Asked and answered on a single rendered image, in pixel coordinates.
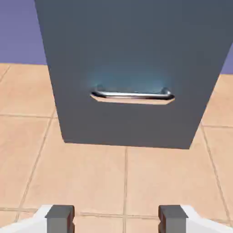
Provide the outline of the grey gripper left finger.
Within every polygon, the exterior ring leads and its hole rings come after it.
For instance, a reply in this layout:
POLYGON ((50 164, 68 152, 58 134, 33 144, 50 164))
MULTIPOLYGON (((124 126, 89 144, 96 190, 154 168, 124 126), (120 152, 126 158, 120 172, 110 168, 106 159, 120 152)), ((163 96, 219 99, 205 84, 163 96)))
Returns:
POLYGON ((31 218, 0 228, 0 233, 75 233, 73 205, 42 205, 31 218))

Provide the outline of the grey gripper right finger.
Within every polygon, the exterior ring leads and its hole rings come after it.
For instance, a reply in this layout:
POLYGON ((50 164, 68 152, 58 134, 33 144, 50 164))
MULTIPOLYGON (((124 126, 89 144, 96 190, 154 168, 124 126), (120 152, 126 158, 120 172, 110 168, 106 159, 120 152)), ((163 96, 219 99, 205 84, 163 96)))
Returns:
POLYGON ((202 218, 189 205, 160 205, 158 233, 233 233, 233 228, 202 218))

